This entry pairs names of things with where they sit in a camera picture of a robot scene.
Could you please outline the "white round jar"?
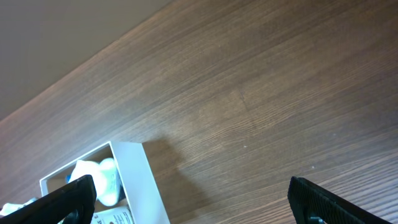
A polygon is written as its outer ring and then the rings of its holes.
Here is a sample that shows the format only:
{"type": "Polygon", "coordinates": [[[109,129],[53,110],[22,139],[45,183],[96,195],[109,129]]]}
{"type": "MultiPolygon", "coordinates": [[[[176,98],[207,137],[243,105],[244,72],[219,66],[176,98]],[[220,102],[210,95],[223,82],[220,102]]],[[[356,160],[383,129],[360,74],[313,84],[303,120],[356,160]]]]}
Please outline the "white round jar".
{"type": "Polygon", "coordinates": [[[128,207],[115,207],[93,214],[91,224],[134,224],[128,207]]]}

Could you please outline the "clear spray bottle dark liquid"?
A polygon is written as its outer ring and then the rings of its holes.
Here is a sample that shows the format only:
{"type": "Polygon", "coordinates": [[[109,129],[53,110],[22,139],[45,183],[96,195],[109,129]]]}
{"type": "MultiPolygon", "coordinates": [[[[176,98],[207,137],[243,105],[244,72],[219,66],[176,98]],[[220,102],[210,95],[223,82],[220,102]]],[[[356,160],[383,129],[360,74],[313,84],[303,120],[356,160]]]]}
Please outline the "clear spray bottle dark liquid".
{"type": "Polygon", "coordinates": [[[121,178],[113,158],[106,158],[99,164],[102,174],[99,182],[98,200],[107,207],[119,202],[121,196],[121,178]]]}

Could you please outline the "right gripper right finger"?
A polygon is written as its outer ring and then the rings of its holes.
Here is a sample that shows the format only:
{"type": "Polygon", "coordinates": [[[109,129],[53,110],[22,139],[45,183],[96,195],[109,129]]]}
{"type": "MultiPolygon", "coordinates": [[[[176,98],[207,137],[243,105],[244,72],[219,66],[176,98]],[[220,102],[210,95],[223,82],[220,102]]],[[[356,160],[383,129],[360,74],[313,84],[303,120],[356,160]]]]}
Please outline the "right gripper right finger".
{"type": "Polygon", "coordinates": [[[291,178],[287,198],[295,221],[300,224],[389,224],[303,177],[291,178]]]}

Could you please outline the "white tube with print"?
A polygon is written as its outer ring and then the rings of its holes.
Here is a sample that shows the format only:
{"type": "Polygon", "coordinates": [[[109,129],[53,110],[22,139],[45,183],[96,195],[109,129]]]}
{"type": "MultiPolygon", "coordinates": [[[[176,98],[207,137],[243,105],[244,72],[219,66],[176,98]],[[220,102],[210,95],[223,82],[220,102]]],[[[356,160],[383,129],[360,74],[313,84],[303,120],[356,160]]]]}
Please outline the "white tube with print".
{"type": "Polygon", "coordinates": [[[97,162],[77,160],[75,168],[67,179],[67,183],[69,184],[84,175],[91,175],[95,185],[100,184],[104,180],[104,175],[100,171],[100,165],[97,162]]]}

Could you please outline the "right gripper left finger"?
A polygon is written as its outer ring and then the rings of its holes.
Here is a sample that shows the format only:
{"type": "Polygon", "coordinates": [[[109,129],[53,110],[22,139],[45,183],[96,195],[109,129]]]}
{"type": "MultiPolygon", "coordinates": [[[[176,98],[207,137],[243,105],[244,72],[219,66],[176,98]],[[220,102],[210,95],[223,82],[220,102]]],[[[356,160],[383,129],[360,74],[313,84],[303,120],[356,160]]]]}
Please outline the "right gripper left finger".
{"type": "Polygon", "coordinates": [[[1,218],[1,224],[90,224],[96,189],[91,175],[84,175],[35,202],[1,218]]]}

